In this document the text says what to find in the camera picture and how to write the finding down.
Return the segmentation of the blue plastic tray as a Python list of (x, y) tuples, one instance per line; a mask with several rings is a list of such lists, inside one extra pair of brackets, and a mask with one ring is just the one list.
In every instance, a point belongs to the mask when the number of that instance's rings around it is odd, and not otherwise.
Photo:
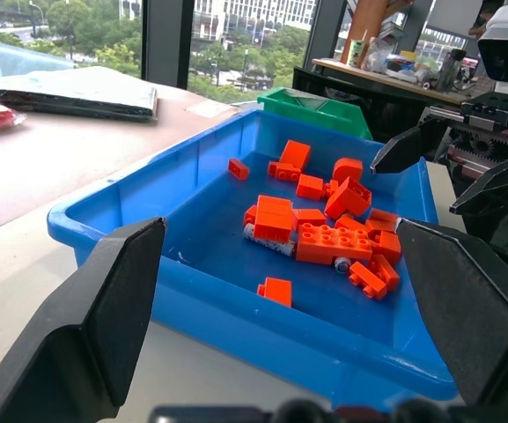
[[(343, 157), (369, 165), (377, 142), (254, 110), (236, 115), (154, 157), (121, 178), (56, 205), (49, 235), (84, 263), (120, 226), (163, 217), (166, 236), (152, 318), (326, 397), (380, 409), (417, 395), (458, 394), (420, 316), (407, 266), (380, 301), (332, 266), (299, 262), (243, 237), (259, 195), (298, 208), (292, 184), (268, 176), (289, 139), (311, 146), (308, 172), (329, 177)], [(249, 167), (245, 181), (229, 159)], [(290, 308), (257, 294), (267, 277), (292, 283)]]

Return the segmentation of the dark metal tumbler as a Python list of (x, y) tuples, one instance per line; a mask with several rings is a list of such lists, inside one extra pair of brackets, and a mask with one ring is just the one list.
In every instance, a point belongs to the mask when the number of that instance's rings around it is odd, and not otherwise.
[(439, 93), (447, 93), (453, 88), (454, 80), (461, 67), (461, 62), (466, 56), (463, 49), (453, 48), (445, 55), (441, 69), (438, 74), (435, 91)]

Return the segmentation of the orange 2x4 studded brick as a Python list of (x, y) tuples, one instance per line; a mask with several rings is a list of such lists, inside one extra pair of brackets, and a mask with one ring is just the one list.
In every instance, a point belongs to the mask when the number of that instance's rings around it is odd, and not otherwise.
[(372, 245), (364, 230), (315, 226), (304, 223), (298, 227), (296, 260), (330, 265), (338, 257), (369, 260)]

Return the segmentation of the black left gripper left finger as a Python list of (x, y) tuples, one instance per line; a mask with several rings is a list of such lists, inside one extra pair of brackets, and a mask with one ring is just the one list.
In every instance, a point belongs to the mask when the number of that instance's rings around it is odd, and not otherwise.
[(0, 423), (97, 423), (125, 404), (166, 222), (122, 226), (39, 306), (0, 363)]

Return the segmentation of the black flat packet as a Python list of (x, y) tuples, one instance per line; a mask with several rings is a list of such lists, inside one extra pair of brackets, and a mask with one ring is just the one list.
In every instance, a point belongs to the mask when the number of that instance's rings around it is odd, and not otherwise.
[(91, 117), (125, 122), (151, 122), (158, 118), (158, 96), (146, 94), (144, 103), (89, 100), (52, 93), (0, 89), (0, 104), (21, 112)]

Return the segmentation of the orange square block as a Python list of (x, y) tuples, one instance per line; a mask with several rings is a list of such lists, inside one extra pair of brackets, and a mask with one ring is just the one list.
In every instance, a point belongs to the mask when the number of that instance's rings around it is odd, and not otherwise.
[(267, 277), (257, 286), (257, 294), (288, 308), (292, 305), (292, 283), (289, 280)]
[(324, 181), (315, 176), (301, 174), (298, 179), (296, 196), (320, 201), (324, 197), (325, 186)]

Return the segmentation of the orange plastic building brick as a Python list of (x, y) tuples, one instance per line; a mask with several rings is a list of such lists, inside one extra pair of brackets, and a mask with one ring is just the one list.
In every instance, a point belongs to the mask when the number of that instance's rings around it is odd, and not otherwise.
[(254, 238), (286, 243), (292, 232), (292, 201), (259, 195), (254, 220)]

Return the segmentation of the brown wooden post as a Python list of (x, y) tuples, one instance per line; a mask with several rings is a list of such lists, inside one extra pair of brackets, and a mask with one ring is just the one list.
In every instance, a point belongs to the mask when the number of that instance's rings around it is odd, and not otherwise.
[(349, 62), (349, 52), (353, 41), (363, 41), (364, 47), (361, 56), (355, 64), (359, 68), (364, 54), (367, 51), (368, 43), (371, 37), (379, 34), (383, 20), (385, 19), (387, 6), (390, 0), (357, 0), (357, 7), (353, 14), (350, 30), (345, 42), (345, 48), (342, 52), (341, 61)]

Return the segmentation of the dark window frame post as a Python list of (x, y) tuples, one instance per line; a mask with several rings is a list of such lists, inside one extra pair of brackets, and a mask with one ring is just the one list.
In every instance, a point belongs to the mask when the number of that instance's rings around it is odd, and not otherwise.
[(313, 68), (313, 59), (332, 58), (341, 30), (346, 0), (318, 0), (313, 16), (303, 67)]
[(195, 0), (142, 3), (142, 79), (187, 90)]

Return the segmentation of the red rounded plastic brick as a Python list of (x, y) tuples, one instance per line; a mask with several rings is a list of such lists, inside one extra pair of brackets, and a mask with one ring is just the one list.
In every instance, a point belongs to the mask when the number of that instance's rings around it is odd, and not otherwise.
[(340, 158), (333, 167), (332, 179), (342, 184), (347, 178), (359, 182), (363, 174), (363, 162), (353, 158)]

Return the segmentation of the clear plastic bag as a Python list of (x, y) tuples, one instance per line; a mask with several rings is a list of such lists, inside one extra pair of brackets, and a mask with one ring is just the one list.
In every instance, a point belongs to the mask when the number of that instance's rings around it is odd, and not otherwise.
[(384, 73), (387, 69), (387, 59), (393, 51), (394, 44), (377, 37), (371, 37), (361, 69), (374, 73)]

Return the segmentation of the green plastic bin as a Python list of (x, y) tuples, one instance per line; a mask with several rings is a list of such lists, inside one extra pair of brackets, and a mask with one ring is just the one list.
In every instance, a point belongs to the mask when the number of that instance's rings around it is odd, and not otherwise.
[(360, 107), (292, 88), (277, 88), (257, 97), (263, 110), (354, 137), (372, 140)]

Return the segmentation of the wooden desk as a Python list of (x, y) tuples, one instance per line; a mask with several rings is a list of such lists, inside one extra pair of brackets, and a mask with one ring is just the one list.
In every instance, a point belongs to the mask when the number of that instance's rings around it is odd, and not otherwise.
[(313, 71), (323, 76), (342, 80), (357, 87), (372, 89), (378, 93), (405, 96), (409, 99), (441, 102), (459, 106), (462, 101), (468, 100), (469, 96), (459, 93), (438, 93), (431, 89), (426, 90), (417, 84), (410, 84), (396, 78), (380, 73), (360, 70), (350, 67), (331, 58), (313, 59)]

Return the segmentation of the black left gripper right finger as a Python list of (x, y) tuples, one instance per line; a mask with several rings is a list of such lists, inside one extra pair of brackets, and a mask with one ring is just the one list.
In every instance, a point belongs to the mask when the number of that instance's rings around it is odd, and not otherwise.
[(417, 305), (466, 404), (508, 406), (508, 263), (486, 242), (401, 218)]

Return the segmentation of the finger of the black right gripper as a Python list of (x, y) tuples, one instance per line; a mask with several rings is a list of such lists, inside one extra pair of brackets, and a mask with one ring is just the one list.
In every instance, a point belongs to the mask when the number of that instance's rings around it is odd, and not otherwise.
[(376, 154), (373, 174), (397, 174), (435, 152), (448, 128), (446, 119), (431, 118), (392, 137)]
[(450, 205), (455, 215), (483, 215), (508, 208), (508, 160), (486, 171)]

